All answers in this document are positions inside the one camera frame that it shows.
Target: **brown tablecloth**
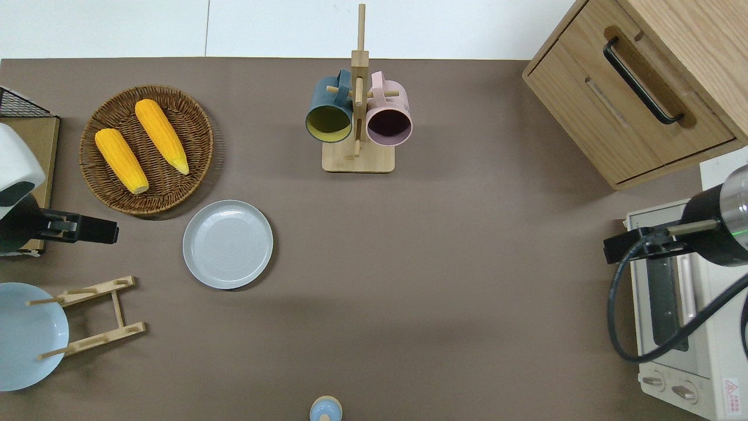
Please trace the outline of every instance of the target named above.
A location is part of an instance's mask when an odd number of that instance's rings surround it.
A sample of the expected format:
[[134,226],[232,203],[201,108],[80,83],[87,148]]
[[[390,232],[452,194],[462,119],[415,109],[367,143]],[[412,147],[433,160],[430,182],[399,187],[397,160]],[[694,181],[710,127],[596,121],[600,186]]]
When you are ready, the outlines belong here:
[[[389,175],[326,173],[304,116],[314,82],[348,65],[2,61],[0,84],[62,117],[52,207],[121,232],[3,259],[0,282],[57,294],[132,274],[124,316],[149,331],[0,394],[0,419],[305,420],[324,394],[358,421],[697,419],[641,392],[608,343],[602,240],[629,211],[693,195],[698,169],[615,193],[522,82],[526,62],[372,60],[408,90],[414,134]],[[146,84],[193,96],[221,152],[194,200],[159,221],[107,208],[78,168],[88,117]],[[241,291],[202,285],[182,257],[190,218],[221,199],[259,208],[275,233]],[[116,327],[110,300],[76,307],[71,339]]]

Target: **warning label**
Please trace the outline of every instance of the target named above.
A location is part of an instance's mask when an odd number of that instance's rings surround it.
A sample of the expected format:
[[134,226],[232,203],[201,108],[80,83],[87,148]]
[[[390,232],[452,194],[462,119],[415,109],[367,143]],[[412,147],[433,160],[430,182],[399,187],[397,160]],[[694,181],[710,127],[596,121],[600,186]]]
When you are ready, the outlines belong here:
[[738,379],[726,378],[725,379],[725,412],[728,415],[741,415],[743,408],[741,408],[741,391]]

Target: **plate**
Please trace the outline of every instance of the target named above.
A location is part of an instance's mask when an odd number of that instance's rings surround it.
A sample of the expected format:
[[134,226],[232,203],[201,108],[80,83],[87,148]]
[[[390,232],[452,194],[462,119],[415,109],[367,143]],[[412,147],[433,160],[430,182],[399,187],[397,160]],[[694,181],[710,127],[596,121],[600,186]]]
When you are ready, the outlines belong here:
[[239,200],[207,205],[192,217],[182,241],[187,268],[197,280],[218,289],[254,281],[273,252],[265,215]]
[[[135,104],[145,98],[161,106],[180,138],[189,174],[183,175],[166,162],[140,124]],[[105,128],[122,133],[148,179],[146,192],[133,195],[104,160],[95,136]],[[212,125],[197,101],[168,86],[136,86],[114,95],[93,113],[81,137],[79,163],[88,188],[104,205],[130,215],[155,216],[183,203],[197,190],[212,162],[213,147]]]
[[62,360],[63,354],[37,360],[39,354],[67,346],[70,332],[62,306],[26,306],[26,301],[51,297],[33,285],[0,284],[0,392],[41,381]]

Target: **wicker basket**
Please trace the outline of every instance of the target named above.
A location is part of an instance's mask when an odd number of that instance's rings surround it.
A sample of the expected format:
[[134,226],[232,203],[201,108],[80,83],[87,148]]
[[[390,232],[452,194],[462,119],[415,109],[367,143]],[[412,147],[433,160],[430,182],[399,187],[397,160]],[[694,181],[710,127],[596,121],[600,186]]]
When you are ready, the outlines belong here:
[[[135,116],[135,103],[150,98],[164,110],[182,142],[190,172],[182,175],[169,165]],[[96,132],[114,128],[122,133],[138,158],[150,187],[133,195],[117,179],[96,148]],[[137,86],[120,92],[91,116],[81,137],[81,172],[91,192],[116,211],[135,216],[155,215],[187,199],[205,179],[213,156],[213,128],[192,98],[168,86]]]

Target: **cabinet drawer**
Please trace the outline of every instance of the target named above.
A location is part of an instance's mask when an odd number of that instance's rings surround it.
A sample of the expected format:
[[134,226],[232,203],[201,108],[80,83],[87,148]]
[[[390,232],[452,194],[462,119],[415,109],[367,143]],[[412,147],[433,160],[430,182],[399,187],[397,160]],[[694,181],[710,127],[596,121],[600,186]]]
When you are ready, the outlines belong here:
[[[603,54],[613,38],[615,56],[669,116],[663,124],[627,85]],[[633,127],[665,165],[732,140],[734,136],[615,0],[590,0],[561,34],[563,45],[599,94]]]
[[608,183],[619,184],[663,164],[636,130],[609,110],[595,83],[560,43],[527,82]]

